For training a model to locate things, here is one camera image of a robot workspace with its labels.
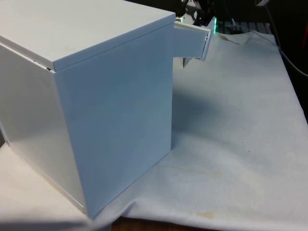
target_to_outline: cable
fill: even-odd
[[[298,69],[298,67],[295,66],[295,65],[291,62],[291,60],[288,58],[288,56],[283,52],[283,50],[281,49],[280,46],[278,46],[277,44],[275,44],[273,41],[269,40],[268,38],[266,38],[266,37],[260,35],[260,34],[259,34],[258,32],[256,32],[255,30],[251,30],[251,29],[249,29],[249,28],[246,27],[246,26],[241,26],[241,25],[237,25],[237,26],[238,26],[238,27],[241,27],[241,28],[245,28],[245,29],[247,29],[248,31],[251,31],[252,33],[258,35],[259,37],[261,37],[261,38],[265,39],[266,41],[270,42],[272,45],[276,46],[276,47],[279,49],[280,54],[283,55],[283,56],[285,57],[285,59],[288,61],[288,63],[289,63],[297,72],[301,73],[303,76],[305,76],[305,77],[308,78],[308,74],[306,74],[306,73],[302,72],[300,69]]]
[[[269,19],[269,20],[270,20],[270,24],[271,24],[271,26],[273,27],[274,35],[275,35],[275,38],[276,38],[276,40],[277,40],[277,44],[278,44],[279,47],[281,47],[281,43],[280,43],[280,40],[279,40],[279,36],[278,36],[278,33],[277,33],[277,29],[276,29],[274,20],[273,20],[271,14],[270,14],[270,11],[269,11],[269,9],[268,9],[268,6],[265,5],[264,7],[265,7],[265,9],[266,9],[266,12],[268,13],[269,18],[270,18],[270,19]]]

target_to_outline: box side panel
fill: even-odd
[[[0,59],[0,121],[8,144],[84,207],[54,73],[1,44]]]
[[[170,151],[173,24],[56,73],[89,216]]]

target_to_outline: stain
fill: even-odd
[[[204,213],[197,213],[197,215],[204,217],[204,218],[208,218],[208,219],[213,219],[214,218],[214,213],[211,211],[207,211]]]
[[[175,169],[181,172],[189,172],[189,173],[197,173],[197,174],[202,174],[202,175],[210,175],[214,176],[215,178],[222,177],[222,172],[220,171],[213,171],[211,173],[206,172],[206,171],[201,171],[201,170],[195,170],[195,169],[190,169],[190,168],[183,168],[183,167],[177,167],[177,166],[169,166],[169,165],[157,165],[158,167],[165,167],[165,168],[170,168],[170,169]]]
[[[214,171],[214,172],[213,172],[213,175],[214,175],[215,177],[221,177],[221,176],[222,176],[222,172]]]
[[[166,165],[158,165],[158,166],[176,169],[176,170],[179,170],[181,172],[190,172],[190,173],[198,173],[198,174],[208,175],[208,172],[206,172],[206,171],[194,170],[194,169],[183,168],[183,167],[166,166]]]

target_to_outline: dark background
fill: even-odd
[[[133,0],[151,6],[164,5],[167,10],[173,11],[178,0]],[[256,7],[255,0],[215,0],[216,17],[219,21],[230,20],[242,22],[270,22],[263,7]],[[302,40],[308,23],[308,0],[270,0],[269,11],[272,14],[281,41],[282,50],[289,59],[303,72],[308,73],[308,41],[302,48]],[[299,102],[308,120],[308,78],[295,71],[287,62],[284,62],[290,80],[293,84]],[[0,134],[0,145],[4,139]]]

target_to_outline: white cloth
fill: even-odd
[[[205,62],[174,66],[172,113],[172,151],[92,225],[125,216],[222,230],[308,230],[308,126],[276,47],[256,35],[245,45],[214,35]],[[9,151],[0,149],[0,219],[88,221]],[[17,199],[3,203],[13,193]]]

